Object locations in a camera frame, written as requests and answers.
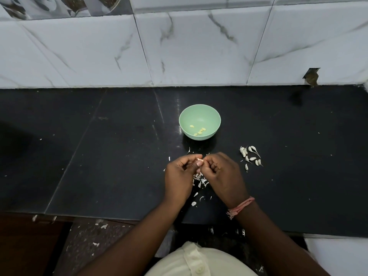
person's left arm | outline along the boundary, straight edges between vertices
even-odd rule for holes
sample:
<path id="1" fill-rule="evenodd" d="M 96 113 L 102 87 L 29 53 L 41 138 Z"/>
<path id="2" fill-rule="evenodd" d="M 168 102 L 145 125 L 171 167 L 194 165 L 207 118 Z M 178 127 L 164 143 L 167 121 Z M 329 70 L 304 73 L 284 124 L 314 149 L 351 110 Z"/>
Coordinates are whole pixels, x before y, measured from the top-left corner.
<path id="1" fill-rule="evenodd" d="M 187 155 L 169 163 L 165 170 L 165 196 L 161 204 L 78 275 L 140 275 L 190 196 L 193 175 L 202 165 L 201 161 L 196 161 L 197 158 L 201 159 L 202 155 Z"/>

black stone slab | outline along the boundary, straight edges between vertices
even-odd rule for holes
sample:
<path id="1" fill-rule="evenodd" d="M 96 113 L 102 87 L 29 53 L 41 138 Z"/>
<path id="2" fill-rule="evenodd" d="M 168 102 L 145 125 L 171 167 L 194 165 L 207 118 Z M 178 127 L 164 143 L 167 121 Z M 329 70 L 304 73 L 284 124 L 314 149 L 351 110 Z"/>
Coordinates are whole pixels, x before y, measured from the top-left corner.
<path id="1" fill-rule="evenodd" d="M 43 213 L 104 90 L 0 90 L 0 211 Z"/>
<path id="2" fill-rule="evenodd" d="M 48 214 L 139 220 L 163 197 L 168 157 L 175 159 L 190 147 L 191 153 L 222 151 L 238 162 L 249 193 L 282 230 L 368 236 L 364 88 L 154 91 L 108 90 Z M 188 139 L 178 125 L 181 111 L 196 103 L 213 106 L 222 118 L 217 134 L 202 142 Z M 241 145 L 255 146 L 264 167 L 248 164 L 246 173 Z M 228 222 L 226 208 L 210 185 L 193 187 L 192 195 L 196 192 L 178 220 Z M 192 201 L 197 207 L 190 206 Z"/>

person's right hand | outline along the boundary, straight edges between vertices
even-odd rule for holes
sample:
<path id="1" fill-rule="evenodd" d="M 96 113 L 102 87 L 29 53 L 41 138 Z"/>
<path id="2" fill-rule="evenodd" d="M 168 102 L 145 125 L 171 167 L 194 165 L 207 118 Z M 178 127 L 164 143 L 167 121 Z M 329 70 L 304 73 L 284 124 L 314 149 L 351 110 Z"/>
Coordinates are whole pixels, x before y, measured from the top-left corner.
<path id="1" fill-rule="evenodd" d="M 229 209 L 249 198 L 236 162 L 222 152 L 209 154 L 203 160 L 200 171 Z"/>

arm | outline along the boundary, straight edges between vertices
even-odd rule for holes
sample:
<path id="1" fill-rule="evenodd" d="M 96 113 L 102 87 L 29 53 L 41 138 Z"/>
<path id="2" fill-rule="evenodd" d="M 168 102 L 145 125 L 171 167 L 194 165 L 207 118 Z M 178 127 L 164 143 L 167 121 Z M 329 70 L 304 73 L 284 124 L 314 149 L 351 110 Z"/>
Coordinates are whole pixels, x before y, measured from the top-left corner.
<path id="1" fill-rule="evenodd" d="M 206 156 L 201 172 L 229 209 L 249 198 L 238 164 L 227 155 L 217 153 Z M 329 275 L 284 234 L 256 202 L 246 206 L 235 217 L 270 275 Z"/>
<path id="2" fill-rule="evenodd" d="M 197 158 L 202 155 L 183 156 L 168 164 L 163 202 L 78 275 L 140 275 L 190 196 L 193 175 L 202 164 Z"/>

red thread bracelet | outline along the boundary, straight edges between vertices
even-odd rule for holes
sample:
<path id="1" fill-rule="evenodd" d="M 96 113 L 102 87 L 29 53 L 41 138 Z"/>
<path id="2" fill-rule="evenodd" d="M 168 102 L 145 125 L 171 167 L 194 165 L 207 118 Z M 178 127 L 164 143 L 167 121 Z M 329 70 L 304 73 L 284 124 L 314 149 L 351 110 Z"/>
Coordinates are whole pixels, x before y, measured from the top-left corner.
<path id="1" fill-rule="evenodd" d="M 229 211 L 226 212 L 226 214 L 229 216 L 230 220 L 232 220 L 237 214 L 239 214 L 240 211 L 243 210 L 244 207 L 246 207 L 249 204 L 251 204 L 252 201 L 254 201 L 254 200 L 255 200 L 255 198 L 253 198 L 252 196 L 250 196 L 249 199 L 243 201 L 237 207 L 232 208 L 232 209 L 229 209 Z"/>

